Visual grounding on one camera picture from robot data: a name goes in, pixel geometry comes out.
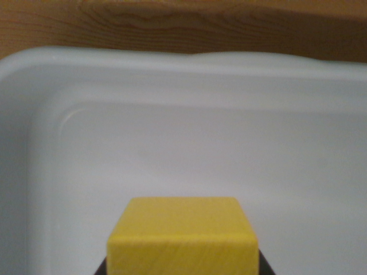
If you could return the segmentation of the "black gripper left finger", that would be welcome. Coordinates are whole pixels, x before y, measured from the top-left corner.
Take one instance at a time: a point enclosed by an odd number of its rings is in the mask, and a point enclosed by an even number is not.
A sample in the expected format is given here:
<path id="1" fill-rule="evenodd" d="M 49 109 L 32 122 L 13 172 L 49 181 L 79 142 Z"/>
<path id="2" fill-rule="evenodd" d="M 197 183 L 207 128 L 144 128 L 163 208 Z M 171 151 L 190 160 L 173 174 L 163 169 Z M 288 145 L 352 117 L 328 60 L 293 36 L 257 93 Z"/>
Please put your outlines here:
<path id="1" fill-rule="evenodd" d="M 105 258 L 97 268 L 95 275 L 107 275 L 107 259 Z"/>

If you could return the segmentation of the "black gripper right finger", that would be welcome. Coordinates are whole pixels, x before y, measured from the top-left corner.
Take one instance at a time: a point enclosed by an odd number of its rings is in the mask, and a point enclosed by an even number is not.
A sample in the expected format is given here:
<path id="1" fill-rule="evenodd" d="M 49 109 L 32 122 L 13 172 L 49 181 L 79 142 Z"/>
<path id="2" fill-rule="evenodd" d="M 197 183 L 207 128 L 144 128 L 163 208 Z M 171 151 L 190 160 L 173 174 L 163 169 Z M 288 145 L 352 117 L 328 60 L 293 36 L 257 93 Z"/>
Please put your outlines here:
<path id="1" fill-rule="evenodd" d="M 259 250 L 259 275 L 275 275 L 273 268 L 271 268 L 261 250 Z"/>

